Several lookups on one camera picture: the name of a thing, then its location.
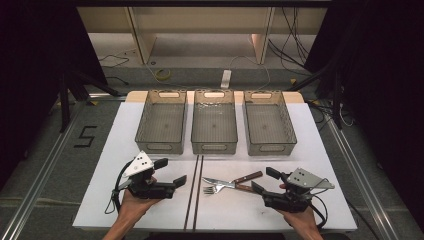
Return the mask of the person's left hand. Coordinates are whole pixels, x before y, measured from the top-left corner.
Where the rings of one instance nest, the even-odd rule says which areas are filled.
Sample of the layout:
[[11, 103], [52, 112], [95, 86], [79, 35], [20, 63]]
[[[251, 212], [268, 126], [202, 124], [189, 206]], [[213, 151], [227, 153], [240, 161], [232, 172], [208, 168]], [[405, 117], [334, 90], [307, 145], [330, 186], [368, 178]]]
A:
[[124, 192], [118, 217], [138, 221], [160, 199], [139, 199], [128, 190]]

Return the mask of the clear grey plastic basket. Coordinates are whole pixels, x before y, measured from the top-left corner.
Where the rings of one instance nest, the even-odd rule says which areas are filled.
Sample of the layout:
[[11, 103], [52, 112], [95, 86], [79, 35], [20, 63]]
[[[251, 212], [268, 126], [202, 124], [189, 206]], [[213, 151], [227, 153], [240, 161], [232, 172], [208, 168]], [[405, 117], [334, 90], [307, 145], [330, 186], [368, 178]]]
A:
[[245, 91], [244, 120], [249, 156], [288, 156], [297, 137], [281, 91]]
[[183, 153], [187, 111], [185, 90], [150, 90], [135, 135], [147, 154]]
[[236, 152], [238, 143], [235, 98], [231, 90], [194, 92], [191, 143], [194, 154]]

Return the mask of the black curtain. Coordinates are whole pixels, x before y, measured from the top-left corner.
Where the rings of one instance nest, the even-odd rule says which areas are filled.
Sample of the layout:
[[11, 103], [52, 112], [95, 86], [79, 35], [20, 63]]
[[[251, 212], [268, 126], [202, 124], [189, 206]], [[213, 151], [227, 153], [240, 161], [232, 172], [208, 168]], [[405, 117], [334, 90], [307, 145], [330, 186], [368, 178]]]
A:
[[424, 0], [331, 0], [306, 68], [339, 46], [344, 100], [424, 232]]
[[94, 47], [74, 6], [0, 0], [0, 190], [34, 141], [57, 100], [87, 75], [106, 84]]

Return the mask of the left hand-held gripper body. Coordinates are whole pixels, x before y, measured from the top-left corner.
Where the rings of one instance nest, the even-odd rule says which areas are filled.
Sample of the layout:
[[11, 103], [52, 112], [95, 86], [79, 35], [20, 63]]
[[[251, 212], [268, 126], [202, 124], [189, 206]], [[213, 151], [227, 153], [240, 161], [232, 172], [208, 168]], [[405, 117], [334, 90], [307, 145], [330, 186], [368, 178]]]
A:
[[171, 199], [176, 187], [173, 183], [161, 183], [152, 178], [156, 171], [154, 162], [141, 151], [121, 170], [117, 191], [128, 189], [134, 197], [140, 199]]

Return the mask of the dark wooden chopstick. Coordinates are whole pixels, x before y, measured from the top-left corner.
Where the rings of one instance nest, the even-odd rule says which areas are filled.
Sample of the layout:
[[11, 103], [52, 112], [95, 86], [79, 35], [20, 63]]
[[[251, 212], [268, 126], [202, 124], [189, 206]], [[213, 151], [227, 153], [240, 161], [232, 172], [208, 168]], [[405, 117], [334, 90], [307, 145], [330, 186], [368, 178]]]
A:
[[197, 169], [198, 169], [198, 162], [199, 162], [199, 155], [196, 155], [196, 160], [195, 160], [195, 166], [194, 166], [194, 170], [193, 170], [193, 175], [192, 175], [192, 177], [190, 179], [191, 180], [191, 182], [190, 182], [190, 192], [189, 192], [189, 198], [188, 198], [186, 215], [185, 215], [185, 220], [184, 220], [184, 227], [183, 227], [183, 231], [184, 232], [187, 230], [188, 222], [189, 222], [189, 219], [190, 219], [191, 202], [192, 202], [192, 198], [193, 198], [193, 191], [194, 191], [195, 184], [196, 184], [196, 175], [197, 175]]
[[198, 155], [199, 157], [199, 173], [198, 173], [198, 180], [197, 180], [197, 190], [196, 190], [196, 198], [195, 198], [195, 208], [194, 208], [194, 216], [193, 216], [193, 224], [192, 224], [192, 231], [196, 231], [197, 226], [197, 215], [198, 215], [198, 205], [199, 205], [199, 198], [201, 194], [201, 182], [202, 182], [202, 175], [203, 175], [203, 163], [204, 163], [204, 155]]

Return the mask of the metal floor rail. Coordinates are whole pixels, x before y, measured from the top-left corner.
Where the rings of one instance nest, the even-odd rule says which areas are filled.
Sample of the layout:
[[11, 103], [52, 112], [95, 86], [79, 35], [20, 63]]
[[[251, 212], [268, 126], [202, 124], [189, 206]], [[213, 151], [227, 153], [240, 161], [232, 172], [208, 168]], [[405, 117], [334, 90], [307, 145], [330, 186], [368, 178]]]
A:
[[0, 235], [0, 240], [18, 239], [85, 106], [85, 102], [77, 102], [74, 105], [68, 125], [55, 139], [54, 145], [33, 179], [29, 190], [21, 200], [18, 200], [16, 211], [6, 225], [4, 232]]
[[361, 168], [346, 136], [332, 119], [329, 119], [328, 126], [344, 156], [374, 222], [378, 227], [382, 240], [399, 240], [399, 236], [389, 218], [389, 215], [386, 213], [382, 203], [373, 190], [370, 181]]

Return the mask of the black tripod stand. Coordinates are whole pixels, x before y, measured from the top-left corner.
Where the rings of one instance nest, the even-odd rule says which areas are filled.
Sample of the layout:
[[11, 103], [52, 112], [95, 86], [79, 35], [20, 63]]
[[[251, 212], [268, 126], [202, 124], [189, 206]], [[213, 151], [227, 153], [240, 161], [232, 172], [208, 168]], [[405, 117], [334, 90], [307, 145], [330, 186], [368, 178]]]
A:
[[89, 93], [85, 88], [86, 85], [93, 85], [94, 87], [114, 97], [123, 96], [123, 93], [120, 93], [117, 90], [109, 87], [106, 81], [101, 82], [96, 80], [95, 78], [81, 71], [73, 70], [65, 72], [59, 78], [59, 96], [62, 116], [60, 129], [61, 133], [67, 129], [71, 121], [68, 93], [71, 93], [77, 101], [86, 101], [89, 98]]
[[336, 126], [341, 129], [341, 97], [342, 97], [342, 86], [340, 81], [340, 71], [338, 67], [338, 62], [331, 60], [326, 64], [321, 70], [312, 74], [311, 76], [304, 79], [302, 82], [288, 88], [289, 92], [294, 92], [306, 87], [307, 85], [313, 83], [315, 80], [320, 79], [321, 83], [317, 88], [317, 95], [322, 96], [324, 88], [330, 85], [333, 85], [332, 88], [332, 119]]

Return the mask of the beige open shelf unit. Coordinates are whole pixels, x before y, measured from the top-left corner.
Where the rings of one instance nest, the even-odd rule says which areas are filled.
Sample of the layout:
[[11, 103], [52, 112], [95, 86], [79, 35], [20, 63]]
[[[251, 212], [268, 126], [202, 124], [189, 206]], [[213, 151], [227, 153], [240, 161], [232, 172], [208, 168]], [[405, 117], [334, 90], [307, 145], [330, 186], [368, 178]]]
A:
[[271, 34], [287, 34], [297, 23], [301, 35], [316, 35], [325, 8], [300, 7], [80, 7], [89, 33], [130, 33], [140, 62], [151, 55], [160, 33], [250, 34], [258, 63], [265, 61]]

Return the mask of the wooden handled fork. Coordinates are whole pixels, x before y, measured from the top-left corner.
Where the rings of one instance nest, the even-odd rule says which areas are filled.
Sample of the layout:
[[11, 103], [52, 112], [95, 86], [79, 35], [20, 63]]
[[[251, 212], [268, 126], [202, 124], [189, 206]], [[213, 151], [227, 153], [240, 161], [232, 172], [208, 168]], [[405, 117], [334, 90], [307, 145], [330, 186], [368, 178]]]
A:
[[230, 188], [230, 189], [240, 190], [240, 191], [244, 191], [244, 192], [254, 193], [254, 190], [249, 186], [245, 186], [245, 185], [223, 185], [223, 184], [217, 184], [217, 185], [213, 185], [213, 186], [209, 186], [209, 187], [204, 187], [203, 193], [204, 194], [217, 194], [221, 190], [223, 190], [224, 188]]

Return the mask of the person's right hand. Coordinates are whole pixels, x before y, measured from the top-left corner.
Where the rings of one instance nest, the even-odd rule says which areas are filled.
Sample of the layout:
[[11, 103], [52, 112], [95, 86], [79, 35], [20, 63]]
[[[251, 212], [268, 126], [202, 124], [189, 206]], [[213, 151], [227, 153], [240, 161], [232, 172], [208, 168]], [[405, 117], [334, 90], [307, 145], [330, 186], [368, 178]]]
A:
[[283, 215], [284, 220], [296, 231], [304, 233], [306, 231], [317, 230], [314, 211], [311, 207], [307, 207], [303, 212], [298, 213], [283, 210], [279, 210], [279, 213]]

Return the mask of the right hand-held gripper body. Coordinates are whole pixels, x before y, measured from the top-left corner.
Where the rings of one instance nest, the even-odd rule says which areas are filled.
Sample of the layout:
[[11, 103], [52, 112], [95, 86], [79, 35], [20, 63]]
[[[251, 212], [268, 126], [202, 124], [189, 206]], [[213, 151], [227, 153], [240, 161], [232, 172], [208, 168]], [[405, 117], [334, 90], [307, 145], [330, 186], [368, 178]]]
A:
[[291, 213], [303, 212], [310, 204], [316, 189], [334, 189], [335, 185], [326, 178], [320, 178], [313, 173], [297, 168], [290, 174], [281, 173], [285, 185], [284, 193], [264, 191], [262, 198], [266, 207]]

